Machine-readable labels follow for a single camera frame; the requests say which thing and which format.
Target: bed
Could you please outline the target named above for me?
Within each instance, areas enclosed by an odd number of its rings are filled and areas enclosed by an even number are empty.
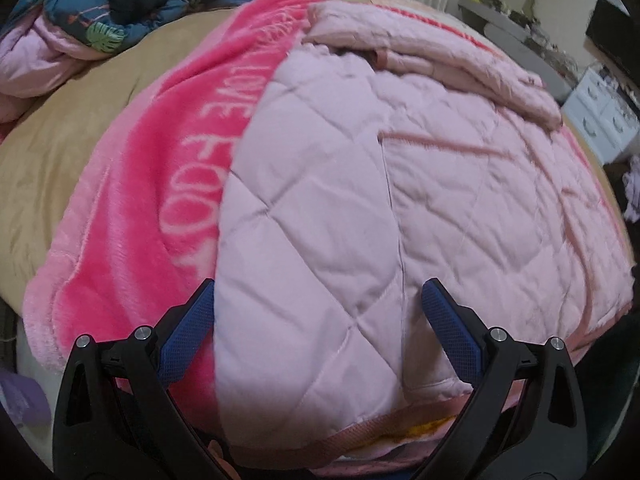
[[[417,2],[345,1],[430,14],[486,42],[458,20]],[[160,28],[115,58],[93,65],[52,95],[39,99],[0,144],[0,297],[18,316],[26,285],[43,264],[69,197],[102,133],[141,90],[187,56],[232,12],[224,9],[187,16]],[[632,260],[631,244],[607,177],[582,137],[576,134],[575,140],[616,212],[615,222],[624,233]],[[17,368],[38,380],[53,407],[60,375],[37,364],[21,324],[17,333]],[[23,429],[23,434],[50,465],[50,428]]]

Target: blue textured pad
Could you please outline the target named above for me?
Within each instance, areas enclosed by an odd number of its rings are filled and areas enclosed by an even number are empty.
[[[162,346],[158,379],[165,388],[184,377],[202,341],[213,328],[214,282],[209,283]]]
[[[482,379],[482,352],[455,311],[431,280],[422,286],[422,311],[461,381],[476,388]]]

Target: television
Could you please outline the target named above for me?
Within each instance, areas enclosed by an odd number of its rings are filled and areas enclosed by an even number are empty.
[[[598,0],[587,37],[640,86],[640,27],[607,0]]]

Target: purple plastic bag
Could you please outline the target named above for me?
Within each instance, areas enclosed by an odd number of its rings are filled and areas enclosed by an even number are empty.
[[[0,403],[16,426],[45,426],[51,410],[40,385],[0,368]]]

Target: beige bed sheet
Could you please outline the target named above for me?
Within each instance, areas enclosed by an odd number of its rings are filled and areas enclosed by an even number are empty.
[[[372,2],[437,12],[410,0]],[[26,284],[43,264],[69,197],[102,133],[142,89],[184,59],[231,13],[214,10],[184,17],[91,67],[38,102],[0,145],[0,296],[18,314]],[[590,160],[618,211],[602,168],[594,157]],[[624,227],[622,216],[618,217]]]

